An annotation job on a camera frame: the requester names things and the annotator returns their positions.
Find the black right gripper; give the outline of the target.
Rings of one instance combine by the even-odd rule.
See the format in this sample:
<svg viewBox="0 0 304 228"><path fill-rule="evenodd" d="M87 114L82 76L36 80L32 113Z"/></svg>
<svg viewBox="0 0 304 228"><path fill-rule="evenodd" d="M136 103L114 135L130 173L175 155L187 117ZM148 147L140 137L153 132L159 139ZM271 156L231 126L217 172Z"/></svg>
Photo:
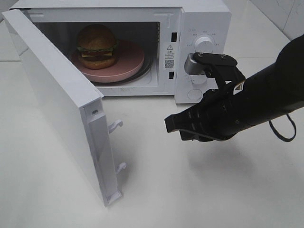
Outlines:
<svg viewBox="0 0 304 228"><path fill-rule="evenodd" d="M202 101L164 119L168 133L179 131L183 141L225 141L237 134L231 99L233 88L208 94Z"/></svg>

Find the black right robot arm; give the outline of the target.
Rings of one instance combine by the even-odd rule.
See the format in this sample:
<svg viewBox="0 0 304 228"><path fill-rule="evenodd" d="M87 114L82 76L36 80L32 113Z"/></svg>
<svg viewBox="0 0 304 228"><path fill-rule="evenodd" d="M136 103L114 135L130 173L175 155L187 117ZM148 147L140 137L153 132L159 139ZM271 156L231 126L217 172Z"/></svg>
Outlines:
<svg viewBox="0 0 304 228"><path fill-rule="evenodd" d="M304 105L303 37L290 41L275 63L248 78L237 68L237 61L224 54L191 53L184 68L188 74L206 75L217 83L199 103L165 118L167 131L179 131L184 141L225 141Z"/></svg>

